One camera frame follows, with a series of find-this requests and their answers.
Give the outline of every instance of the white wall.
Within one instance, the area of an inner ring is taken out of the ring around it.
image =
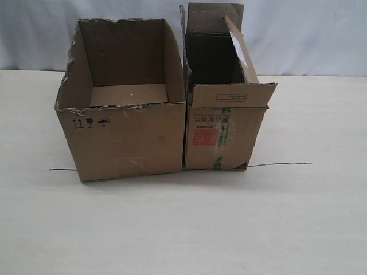
[[[78,18],[166,18],[179,39],[178,5],[187,2],[0,0],[0,69],[64,70]],[[222,2],[246,5],[258,74],[367,76],[367,0]]]

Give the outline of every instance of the red label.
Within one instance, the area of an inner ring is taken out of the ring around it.
[[[216,145],[218,130],[197,129],[194,134],[193,145]]]

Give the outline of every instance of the brown cardboard box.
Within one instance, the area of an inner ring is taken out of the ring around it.
[[[81,180],[182,170],[185,91],[164,19],[82,19],[55,110]]]
[[[181,5],[188,95],[186,169],[246,170],[275,83],[260,84],[243,35],[243,5]]]

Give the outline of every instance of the fragile symbol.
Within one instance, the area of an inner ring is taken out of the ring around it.
[[[93,123],[93,119],[92,118],[87,118],[85,119],[87,121],[87,123],[89,123],[89,127],[88,128],[93,128],[94,126],[92,126],[92,123]]]
[[[110,119],[105,117],[105,118],[101,119],[100,121],[98,121],[98,123],[103,123],[102,127],[105,127],[106,123],[110,123]]]
[[[73,119],[73,122],[74,122],[74,129],[82,129],[82,128],[84,128],[81,125],[81,120],[80,119],[78,119],[78,120]]]

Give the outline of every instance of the table surface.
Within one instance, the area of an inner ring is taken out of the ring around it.
[[[81,184],[61,72],[0,71],[0,274],[367,274],[367,78],[277,82],[246,172]]]

